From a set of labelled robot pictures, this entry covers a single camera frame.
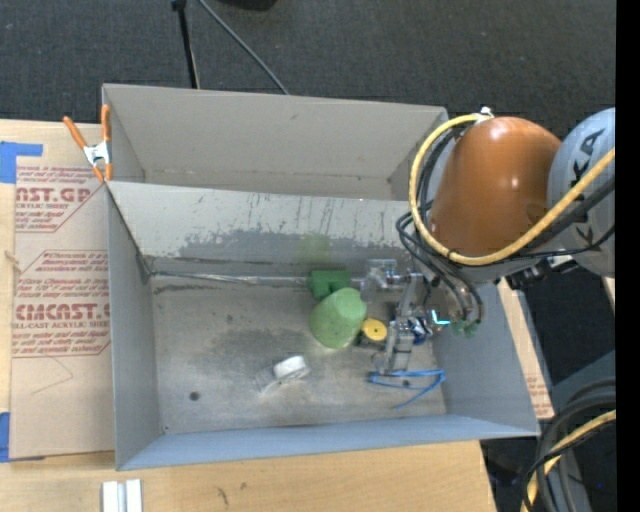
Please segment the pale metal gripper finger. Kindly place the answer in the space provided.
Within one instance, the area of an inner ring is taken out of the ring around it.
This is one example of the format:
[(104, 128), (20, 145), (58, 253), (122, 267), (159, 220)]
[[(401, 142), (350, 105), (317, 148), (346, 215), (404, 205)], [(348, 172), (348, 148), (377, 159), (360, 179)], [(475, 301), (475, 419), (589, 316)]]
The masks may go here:
[(384, 347), (373, 356), (375, 371), (378, 374), (391, 375), (400, 370), (399, 342), (400, 327), (397, 322), (390, 322)]
[(411, 354), (414, 347), (414, 335), (412, 333), (400, 333), (397, 338), (397, 370), (408, 369)]

